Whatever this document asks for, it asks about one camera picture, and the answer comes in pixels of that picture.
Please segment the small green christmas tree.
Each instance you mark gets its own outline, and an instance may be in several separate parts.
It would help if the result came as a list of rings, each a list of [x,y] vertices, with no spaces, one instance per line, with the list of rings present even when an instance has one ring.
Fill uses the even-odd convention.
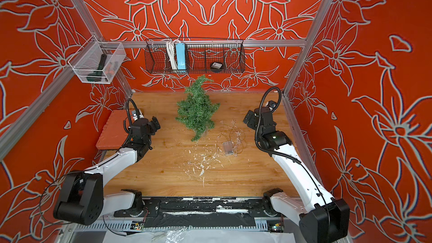
[[[211,101],[203,89],[205,82],[213,81],[205,75],[199,76],[185,89],[186,99],[177,102],[176,121],[194,132],[192,142],[197,142],[206,131],[214,128],[212,117],[220,107],[219,103]]]

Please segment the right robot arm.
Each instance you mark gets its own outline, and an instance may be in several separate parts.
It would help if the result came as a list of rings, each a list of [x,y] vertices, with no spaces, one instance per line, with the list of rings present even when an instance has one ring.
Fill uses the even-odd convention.
[[[257,149],[267,153],[286,173],[300,197],[300,202],[281,189],[263,195],[264,210],[281,214],[298,225],[308,243],[334,243],[348,236],[350,207],[335,199],[301,161],[292,140],[276,129],[273,113],[282,101],[282,91],[271,87],[265,91],[259,106],[250,110],[244,123],[255,131]]]

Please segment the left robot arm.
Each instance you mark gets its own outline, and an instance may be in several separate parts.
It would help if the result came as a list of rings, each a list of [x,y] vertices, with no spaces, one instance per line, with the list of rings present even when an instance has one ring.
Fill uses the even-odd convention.
[[[144,212],[140,191],[122,189],[112,195],[105,195],[103,191],[109,181],[152,150],[152,137],[160,129],[158,119],[145,118],[132,99],[127,100],[127,106],[133,107],[136,118],[133,119],[133,114],[127,112],[128,122],[124,127],[128,135],[122,146],[100,164],[65,176],[53,210],[55,219],[89,226],[100,216],[120,210],[132,216]]]

